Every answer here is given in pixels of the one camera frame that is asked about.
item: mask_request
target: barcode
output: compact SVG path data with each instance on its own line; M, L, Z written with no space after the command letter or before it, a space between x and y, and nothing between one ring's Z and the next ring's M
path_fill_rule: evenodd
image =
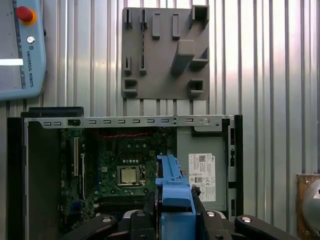
M206 155L200 155L199 162L205 162L205 161L206 161Z

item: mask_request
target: metal chassis frame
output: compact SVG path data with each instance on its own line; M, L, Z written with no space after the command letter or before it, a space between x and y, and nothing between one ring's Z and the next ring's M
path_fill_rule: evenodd
M24 169L24 229L25 239L29 239L29 149L28 149L28 126L30 122L39 122L45 129L66 129L66 128L130 128L130 127L194 127L197 132L221 133L223 131L223 119L229 120L228 125L228 164L227 164L227 209L232 209L231 199L242 202L243 198L237 199L237 189L230 188L230 182L236 182L237 165L231 167L230 159L236 145L231 145L231 129L235 128L234 115L179 115L179 116L134 116L134 117L36 117L23 118L23 146L25 148L25 161L22 162ZM69 121L79 121L79 125L70 125ZM228 212L228 219L234 221L236 216Z

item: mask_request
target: circuit board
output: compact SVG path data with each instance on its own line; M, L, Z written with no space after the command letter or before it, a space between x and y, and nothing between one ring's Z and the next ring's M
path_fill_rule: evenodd
M122 218L143 208L156 188L157 155L167 154L173 136L148 129L61 130L61 234L100 214Z

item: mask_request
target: corrugated metal wall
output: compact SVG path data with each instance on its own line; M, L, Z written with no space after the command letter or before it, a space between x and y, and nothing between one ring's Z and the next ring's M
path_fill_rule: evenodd
M97 117L243 114L244 211L295 232L296 174L320 172L320 2L210 0L210 99L123 100L123 7L192 4L206 0L43 0L44 94L0 103L0 239L6 117L35 106L83 106Z

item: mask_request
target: white label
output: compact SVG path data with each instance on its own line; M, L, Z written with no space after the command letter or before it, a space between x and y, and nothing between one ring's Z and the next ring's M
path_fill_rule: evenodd
M108 167L107 166L102 166L101 167L101 172L102 173L107 173L108 172Z
M211 153L189 154L189 183L200 187L201 202L216 201L216 160Z

